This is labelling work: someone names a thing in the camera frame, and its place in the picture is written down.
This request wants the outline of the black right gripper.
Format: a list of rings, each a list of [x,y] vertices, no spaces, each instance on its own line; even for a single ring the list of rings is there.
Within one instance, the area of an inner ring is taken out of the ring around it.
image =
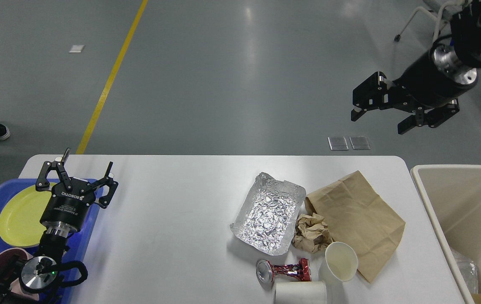
[[[477,69],[458,58],[454,47],[437,44],[422,54],[392,82],[390,100],[387,77],[376,71],[352,91],[351,121],[366,112],[393,108],[412,115],[397,125],[397,133],[427,125],[437,128],[460,111],[458,97],[474,88]]]

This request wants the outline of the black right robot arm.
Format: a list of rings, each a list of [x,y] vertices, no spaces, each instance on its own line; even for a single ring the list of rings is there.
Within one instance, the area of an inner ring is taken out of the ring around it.
[[[456,115],[458,98],[478,82],[481,68],[481,0],[472,0],[450,20],[451,31],[397,79],[376,71],[352,92],[351,121],[372,110],[397,109],[409,116],[397,125],[402,135],[415,127],[437,128]]]

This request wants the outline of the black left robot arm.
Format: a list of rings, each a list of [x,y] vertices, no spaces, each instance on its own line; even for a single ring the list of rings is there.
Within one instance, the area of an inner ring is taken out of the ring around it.
[[[50,198],[40,217],[44,232],[31,258],[13,253],[0,269],[0,304],[35,304],[36,300],[12,291],[16,281],[24,292],[45,294],[44,304],[55,304],[61,298],[58,291],[82,284],[88,270],[82,261],[63,262],[70,249],[68,240],[82,230],[93,205],[106,209],[118,187],[109,162],[101,179],[89,182],[68,175],[65,163],[70,156],[45,161],[35,182],[37,192],[50,192]]]

